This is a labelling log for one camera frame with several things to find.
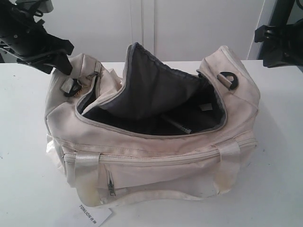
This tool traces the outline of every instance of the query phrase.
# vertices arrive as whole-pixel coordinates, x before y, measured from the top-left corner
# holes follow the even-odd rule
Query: white wall
[[[303,18],[303,10],[298,7],[298,5],[295,3],[292,9],[292,12],[290,13],[288,24],[294,24],[298,20],[301,20]]]
[[[246,59],[264,0],[156,0],[155,53],[194,61],[220,45]]]
[[[100,61],[124,61],[132,43],[128,0],[52,0],[54,10],[44,15],[48,33],[69,39],[73,55],[86,53]]]
[[[124,61],[140,42],[162,61],[200,61],[221,45],[256,59],[254,31],[267,24],[276,0],[52,0],[48,33],[69,39],[73,55]]]

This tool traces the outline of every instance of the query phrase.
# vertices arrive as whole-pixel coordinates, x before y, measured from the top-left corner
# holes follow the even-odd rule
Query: zipper tape
[[[248,146],[256,146],[258,143],[254,138],[246,139],[237,143],[241,148]],[[116,164],[116,165],[125,165],[125,166],[173,166],[188,164],[193,162],[203,161],[209,158],[218,157],[220,151],[217,148],[214,148],[208,152],[193,154],[193,155],[182,155],[177,157],[165,157],[165,158],[125,158],[125,157],[113,157],[113,156],[104,156],[100,155],[98,160],[103,164]],[[64,155],[64,161],[66,162],[75,162],[76,154],[66,153]]]

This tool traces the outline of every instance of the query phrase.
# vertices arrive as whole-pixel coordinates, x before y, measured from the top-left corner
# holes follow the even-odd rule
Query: black d-ring
[[[238,80],[238,77],[234,73],[232,73],[232,72],[220,72],[220,74],[223,75],[227,79],[228,79],[228,77],[233,78],[233,80],[229,80],[232,83],[229,87],[230,90],[234,90],[238,87],[239,80]]]

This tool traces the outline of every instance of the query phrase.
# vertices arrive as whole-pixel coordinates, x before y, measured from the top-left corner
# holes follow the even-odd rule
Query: metal zipper pull
[[[109,190],[109,194],[110,194],[111,196],[116,196],[116,193],[115,193],[115,186],[114,186],[114,183],[112,182],[111,179],[109,179],[108,190]]]

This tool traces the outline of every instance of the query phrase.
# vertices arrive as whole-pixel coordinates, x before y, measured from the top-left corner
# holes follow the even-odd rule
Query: zipper
[[[109,190],[109,195],[116,196],[113,175],[109,170],[106,170],[106,173],[107,173],[107,186]]]
[[[238,142],[240,149],[248,146],[255,146],[257,144],[258,143],[254,138]],[[182,165],[182,164],[189,164],[193,162],[199,162],[209,158],[217,157],[219,155],[220,153],[216,148],[213,148],[207,152],[203,152],[199,154],[181,155],[176,157],[165,157],[165,158],[130,158],[130,157],[104,156],[101,154],[99,157],[99,162],[103,164],[137,166],[137,167],[173,166],[173,165]],[[64,154],[64,161],[75,162],[76,152]]]
[[[129,52],[131,51],[131,49],[132,49],[132,45],[129,45],[128,48],[127,48],[127,51],[126,51],[126,59],[128,59]],[[105,100],[104,102],[99,103],[98,105],[104,105],[106,103],[111,102],[112,100],[114,100],[116,97],[118,97],[124,91],[125,86],[126,86],[126,82],[125,82],[126,77],[125,77],[125,75],[127,74],[127,70],[128,70],[128,64],[127,64],[127,62],[125,62],[125,73],[123,73],[123,77],[122,77],[122,84],[123,85],[122,85],[121,89],[114,96],[112,96],[110,99]],[[100,94],[100,89],[99,90],[96,89],[96,94]]]
[[[239,64],[236,62],[236,60],[232,57],[233,54],[231,53],[231,51],[224,46],[222,47],[221,50],[224,53],[224,55],[227,57],[227,59],[231,62],[231,64],[233,64],[233,66],[250,82],[251,85],[256,87],[257,92],[260,97],[261,94],[260,94],[259,88],[257,87],[256,83],[253,81],[253,79],[250,77],[250,75],[242,67],[239,66]]]
[[[128,55],[129,55],[129,52],[131,50],[131,47],[132,45],[129,45],[128,49],[127,49],[127,52],[126,52],[126,59],[128,59]],[[128,67],[127,67],[127,64],[125,65],[125,71],[127,72],[128,70]],[[122,78],[123,80],[123,87],[120,89],[120,91],[115,94],[112,98],[110,98],[109,100],[106,100],[105,102],[102,103],[103,104],[106,104],[110,101],[112,101],[114,98],[116,98],[118,95],[121,94],[121,92],[123,91],[123,89],[125,88],[125,77]],[[218,92],[217,88],[215,86],[213,86],[214,89],[216,90],[216,93],[217,95],[219,96],[220,98],[220,102],[226,112],[226,108],[225,108],[225,104],[223,102],[223,99],[220,95],[220,93]],[[146,134],[140,134],[140,133],[136,133],[136,132],[132,132],[132,131],[127,131],[127,130],[124,130],[124,129],[120,129],[120,128],[117,128],[117,127],[114,127],[114,126],[111,126],[111,125],[108,125],[108,124],[104,124],[104,123],[101,123],[101,122],[96,122],[96,121],[93,121],[89,118],[86,118],[84,116],[82,116],[82,114],[80,114],[78,111],[76,111],[76,116],[82,120],[83,122],[86,122],[88,124],[91,124],[91,125],[95,125],[97,127],[102,127],[102,128],[105,128],[107,130],[111,130],[111,131],[116,131],[116,132],[119,132],[119,133],[123,133],[125,135],[130,135],[130,136],[136,136],[136,137],[143,137],[145,139],[176,139],[176,138],[184,138],[184,137],[188,137],[188,136],[197,136],[197,135],[202,135],[202,134],[205,134],[205,133],[209,133],[209,132],[215,132],[215,131],[218,131],[220,130],[222,127],[225,126],[226,124],[226,119],[225,119],[225,122],[217,129],[214,129],[214,130],[211,130],[211,131],[203,131],[203,132],[198,132],[198,133],[194,133],[194,134],[187,134],[187,135],[177,135],[177,136],[156,136],[156,135],[146,135]]]

